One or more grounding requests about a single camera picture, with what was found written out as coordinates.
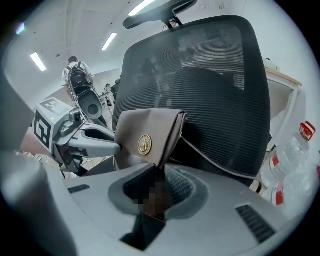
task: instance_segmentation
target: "white robot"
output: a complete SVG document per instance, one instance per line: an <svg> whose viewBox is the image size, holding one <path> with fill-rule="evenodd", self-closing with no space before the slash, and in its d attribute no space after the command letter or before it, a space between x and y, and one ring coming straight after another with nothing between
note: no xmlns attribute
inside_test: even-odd
<svg viewBox="0 0 320 256"><path fill-rule="evenodd" d="M79 109L49 98L36 106L33 132L42 146L64 166L63 171L82 176L83 158L113 156L121 148L107 128L85 122Z"/></svg>

